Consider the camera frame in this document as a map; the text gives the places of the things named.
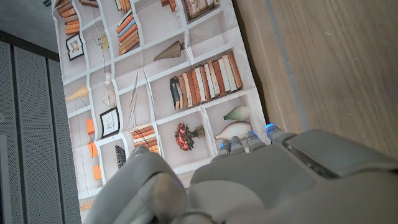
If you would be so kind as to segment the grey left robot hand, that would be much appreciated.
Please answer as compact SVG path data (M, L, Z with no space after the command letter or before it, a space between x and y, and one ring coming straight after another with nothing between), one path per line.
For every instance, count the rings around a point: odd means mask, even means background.
M96 196L87 223L396 223L397 161L312 129L265 127L222 142L184 187L139 146Z

